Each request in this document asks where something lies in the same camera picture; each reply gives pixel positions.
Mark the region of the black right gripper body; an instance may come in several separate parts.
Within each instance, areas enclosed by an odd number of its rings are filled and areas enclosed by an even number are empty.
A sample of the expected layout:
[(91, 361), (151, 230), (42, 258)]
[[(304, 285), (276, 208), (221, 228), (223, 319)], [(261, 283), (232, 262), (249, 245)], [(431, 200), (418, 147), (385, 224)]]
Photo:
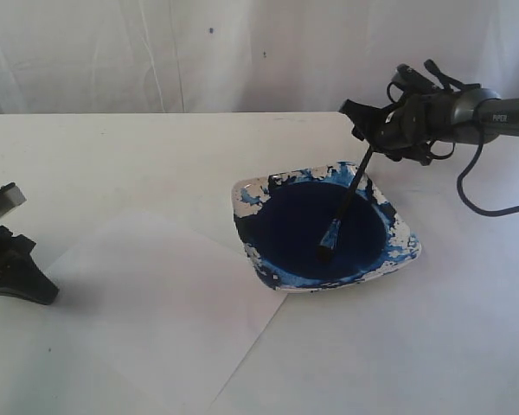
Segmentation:
[(370, 145), (395, 162), (407, 159), (429, 165), (450, 158), (456, 144), (444, 155), (432, 151), (437, 139), (429, 134), (426, 115), (426, 103), (419, 94), (376, 109), (369, 122)]

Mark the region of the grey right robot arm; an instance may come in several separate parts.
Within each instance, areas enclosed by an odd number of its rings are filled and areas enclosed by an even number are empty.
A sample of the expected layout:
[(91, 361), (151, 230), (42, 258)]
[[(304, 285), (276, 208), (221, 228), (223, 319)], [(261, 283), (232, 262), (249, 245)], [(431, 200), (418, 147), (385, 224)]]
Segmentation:
[(382, 108), (347, 99), (339, 112), (353, 123), (355, 137), (395, 162), (428, 165), (438, 158), (431, 150), (436, 142), (485, 145), (519, 137), (519, 99), (500, 99), (486, 88), (408, 93)]

